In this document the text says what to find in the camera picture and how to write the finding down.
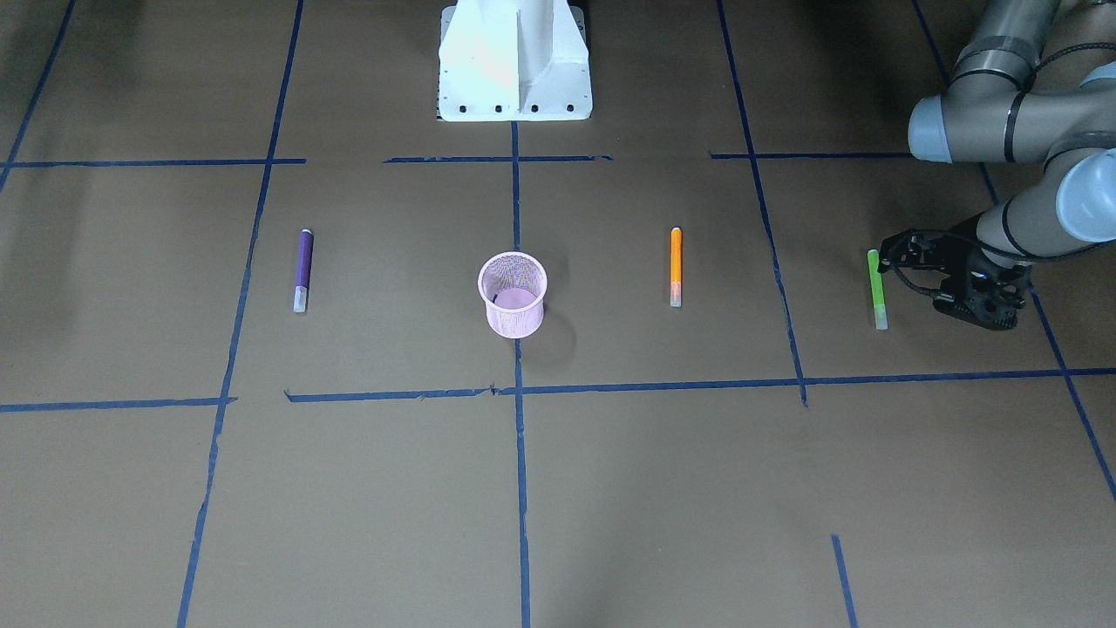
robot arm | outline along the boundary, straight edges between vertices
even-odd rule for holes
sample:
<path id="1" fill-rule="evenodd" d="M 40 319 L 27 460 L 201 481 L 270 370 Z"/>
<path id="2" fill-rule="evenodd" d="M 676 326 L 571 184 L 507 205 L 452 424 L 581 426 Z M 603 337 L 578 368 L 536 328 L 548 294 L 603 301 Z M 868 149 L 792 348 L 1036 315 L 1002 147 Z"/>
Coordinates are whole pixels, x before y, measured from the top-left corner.
<path id="1" fill-rule="evenodd" d="M 947 231 L 908 229 L 879 249 L 881 271 L 896 269 L 937 310 L 989 330 L 1016 327 L 1031 263 L 1116 240 L 1116 62 L 1072 89 L 1031 90 L 1058 4 L 991 0 L 949 91 L 920 102 L 908 131 L 918 158 L 1043 162 L 1042 180 Z M 918 288 L 901 268 L 946 278 Z"/>

grid line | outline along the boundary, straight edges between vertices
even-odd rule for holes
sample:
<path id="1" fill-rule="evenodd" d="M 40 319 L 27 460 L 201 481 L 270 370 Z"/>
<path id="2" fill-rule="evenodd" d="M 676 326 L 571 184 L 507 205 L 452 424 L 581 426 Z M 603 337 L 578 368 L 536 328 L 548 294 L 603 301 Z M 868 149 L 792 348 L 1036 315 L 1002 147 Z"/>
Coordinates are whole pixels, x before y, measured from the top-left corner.
<path id="1" fill-rule="evenodd" d="M 384 163 L 551 163 L 579 161 L 615 161 L 612 155 L 445 155 L 445 156 L 397 156 Z"/>
<path id="2" fill-rule="evenodd" d="M 519 487 L 519 606 L 520 625 L 531 628 L 531 562 L 527 544 L 527 443 L 523 421 L 523 348 L 516 340 L 516 462 Z"/>
<path id="3" fill-rule="evenodd" d="M 1108 485 L 1108 493 L 1112 494 L 1113 501 L 1116 502 L 1116 481 L 1113 480 L 1112 471 L 1108 468 L 1108 462 L 1105 460 L 1105 453 L 1100 448 L 1100 443 L 1097 441 L 1097 435 L 1093 431 L 1093 423 L 1089 422 L 1089 416 L 1085 412 L 1085 406 L 1081 404 L 1081 398 L 1077 394 L 1077 386 L 1074 384 L 1072 373 L 1066 367 L 1066 359 L 1061 355 L 1061 349 L 1058 347 L 1058 342 L 1054 337 L 1054 329 L 1050 328 L 1050 321 L 1047 319 L 1046 310 L 1042 307 L 1042 299 L 1039 298 L 1038 291 L 1031 286 L 1031 300 L 1035 301 L 1035 309 L 1039 312 L 1039 320 L 1042 321 L 1042 330 L 1047 335 L 1047 339 L 1050 341 L 1050 349 L 1054 351 L 1054 357 L 1058 361 L 1058 368 L 1061 369 L 1060 375 L 1066 381 L 1066 390 L 1069 393 L 1070 399 L 1074 402 L 1074 408 L 1077 410 L 1077 416 L 1081 421 L 1081 427 L 1085 429 L 1085 436 L 1089 439 L 1089 446 L 1093 448 L 1093 456 L 1097 460 L 1097 464 L 1100 466 L 1100 473 L 1105 479 L 1105 484 Z"/>
<path id="4" fill-rule="evenodd" d="M 848 584 L 848 569 L 845 568 L 845 552 L 840 548 L 840 537 L 830 534 L 834 544 L 834 560 L 837 561 L 837 576 L 840 578 L 840 590 L 845 597 L 845 613 L 848 616 L 849 628 L 859 628 L 856 620 L 856 605 L 853 603 L 853 588 Z"/>
<path id="5" fill-rule="evenodd" d="M 1061 378 L 1066 374 L 1072 377 L 1112 377 L 1116 376 L 1116 367 L 1094 369 L 1043 369 L 1033 371 L 972 371 L 953 374 L 901 374 L 889 376 L 845 376 L 804 378 L 807 387 L 812 386 L 852 386 L 852 385 L 887 385 L 887 384 L 930 384 L 950 381 L 987 381 L 1017 379 L 1050 379 Z M 556 386 L 525 386 L 523 396 L 532 395 L 577 395 L 583 393 L 650 393 L 660 390 L 723 390 L 744 388 L 787 388 L 799 386 L 797 378 L 752 379 L 752 380 L 706 380 L 675 383 L 627 383 L 627 384 L 585 384 Z M 333 394 L 297 394 L 285 392 L 287 402 L 291 404 L 335 404 L 344 402 L 385 402 L 398 399 L 449 399 L 459 397 L 480 397 L 483 395 L 514 395 L 514 387 L 489 388 L 453 388 L 439 390 L 395 390 L 383 393 L 333 393 Z"/>
<path id="6" fill-rule="evenodd" d="M 4 184 L 8 182 L 8 173 L 11 172 L 12 164 L 16 163 L 16 156 L 19 155 L 19 148 L 23 144 L 23 137 L 27 135 L 27 127 L 31 124 L 31 116 L 35 115 L 35 107 L 38 106 L 42 90 L 47 86 L 47 78 L 50 77 L 50 70 L 55 67 L 55 59 L 58 58 L 58 50 L 62 47 L 62 39 L 66 37 L 66 30 L 69 28 L 70 18 L 74 17 L 74 6 L 76 3 L 77 0 L 70 0 L 69 4 L 66 6 L 62 23 L 58 27 L 58 36 L 55 37 L 55 45 L 50 48 L 50 55 L 42 67 L 42 74 L 39 75 L 39 81 L 35 85 L 35 91 L 31 93 L 31 102 L 28 103 L 27 112 L 23 113 L 23 119 L 19 124 L 19 132 L 16 133 L 16 141 L 11 145 L 11 152 L 8 153 L 3 171 L 0 171 L 0 192 L 3 192 Z"/>
<path id="7" fill-rule="evenodd" d="M 17 161 L 10 167 L 151 167 L 172 165 L 267 165 L 268 158 L 162 158 L 124 161 Z M 273 165 L 305 164 L 306 157 L 279 157 L 270 160 Z"/>
<path id="8" fill-rule="evenodd" d="M 756 183 L 756 195 L 760 203 L 760 218 L 763 220 L 763 231 L 767 234 L 768 245 L 771 249 L 771 268 L 775 272 L 775 282 L 779 288 L 779 297 L 782 299 L 782 312 L 787 321 L 787 340 L 790 345 L 790 356 L 795 363 L 795 375 L 798 377 L 799 395 L 802 398 L 802 406 L 808 407 L 809 400 L 806 395 L 806 383 L 802 375 L 802 363 L 798 356 L 798 342 L 795 340 L 795 325 L 790 317 L 790 303 L 787 301 L 787 288 L 782 283 L 782 269 L 779 267 L 779 251 L 775 243 L 775 233 L 771 231 L 771 219 L 768 215 L 767 199 L 763 195 L 763 180 L 760 176 L 760 164 L 756 157 L 756 144 L 752 142 L 752 129 L 748 124 L 748 109 L 744 107 L 744 95 L 740 88 L 740 74 L 737 71 L 737 57 L 732 51 L 732 38 L 729 35 L 729 22 L 724 16 L 724 1 L 716 0 L 718 15 L 721 18 L 721 35 L 724 38 L 724 51 L 729 57 L 729 70 L 732 74 L 732 85 L 737 93 L 737 107 L 740 109 L 740 124 L 744 132 L 744 144 L 748 146 L 748 161 L 752 167 L 752 180 Z"/>
<path id="9" fill-rule="evenodd" d="M 52 402 L 45 404 L 0 404 L 0 414 L 68 413 L 74 410 L 126 410 L 134 408 L 173 408 L 176 406 L 219 406 L 232 404 L 235 397 L 198 397 L 191 399 L 123 399 L 109 402 Z"/>
<path id="10" fill-rule="evenodd" d="M 712 160 L 789 160 L 789 158 L 914 158 L 911 153 L 709 153 Z"/>
<path id="11" fill-rule="evenodd" d="M 519 123 L 511 123 L 511 241 L 519 250 Z"/>
<path id="12" fill-rule="evenodd" d="M 949 85 L 950 71 L 945 69 L 945 61 L 942 60 L 942 52 L 937 49 L 937 42 L 934 41 L 934 35 L 930 31 L 930 23 L 926 22 L 926 16 L 923 15 L 918 0 L 911 0 L 911 6 L 914 8 L 914 13 L 918 18 L 918 26 L 922 27 L 922 33 L 926 36 L 926 44 L 930 45 L 930 52 L 934 56 L 934 64 L 937 66 L 937 74 L 942 77 L 942 83 Z"/>
<path id="13" fill-rule="evenodd" d="M 232 327 L 232 338 L 229 341 L 229 364 L 225 367 L 224 379 L 221 384 L 222 403 L 217 407 L 217 416 L 213 422 L 213 436 L 210 441 L 209 468 L 205 477 L 205 496 L 201 508 L 198 510 L 198 519 L 194 523 L 193 542 L 190 548 L 190 560 L 186 564 L 186 578 L 182 586 L 182 600 L 179 603 L 177 628 L 185 628 L 186 618 L 190 612 L 190 599 L 193 595 L 194 577 L 198 573 L 198 559 L 201 553 L 202 538 L 205 532 L 205 519 L 209 513 L 210 496 L 213 492 L 213 476 L 217 471 L 218 439 L 224 426 L 224 415 L 228 404 L 223 400 L 229 398 L 232 388 L 232 376 L 237 364 L 237 350 L 240 346 L 240 332 L 244 321 L 244 309 L 248 303 L 248 289 L 252 279 L 252 259 L 256 253 L 256 242 L 260 234 L 260 221 L 263 218 L 263 206 L 268 197 L 268 186 L 271 182 L 271 166 L 276 155 L 276 146 L 279 143 L 279 129 L 282 125 L 283 104 L 287 99 L 287 88 L 290 85 L 290 73 L 295 64 L 295 50 L 298 45 L 299 26 L 302 20 L 304 0 L 298 0 L 295 10 L 295 25 L 291 28 L 290 45 L 287 48 L 287 65 L 283 68 L 282 84 L 279 88 L 279 98 L 276 104 L 275 122 L 271 126 L 271 141 L 268 145 L 267 163 L 263 165 L 263 176 L 260 182 L 259 201 L 256 204 L 256 216 L 252 222 L 252 233 L 248 243 L 248 255 L 244 261 L 244 273 L 240 284 L 240 297 L 237 302 L 237 317 Z"/>

floor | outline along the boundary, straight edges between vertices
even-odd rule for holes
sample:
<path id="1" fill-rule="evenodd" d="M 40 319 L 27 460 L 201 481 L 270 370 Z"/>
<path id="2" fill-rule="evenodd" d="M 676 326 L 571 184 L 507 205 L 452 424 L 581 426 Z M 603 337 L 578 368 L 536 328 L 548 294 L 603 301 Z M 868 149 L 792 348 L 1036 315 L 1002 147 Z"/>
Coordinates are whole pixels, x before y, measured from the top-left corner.
<path id="1" fill-rule="evenodd" d="M 0 625 L 1116 626 L 1116 253 L 872 326 L 1037 181 L 906 153 L 983 2 L 594 0 L 535 124 L 435 118 L 448 3 L 0 3 Z"/>

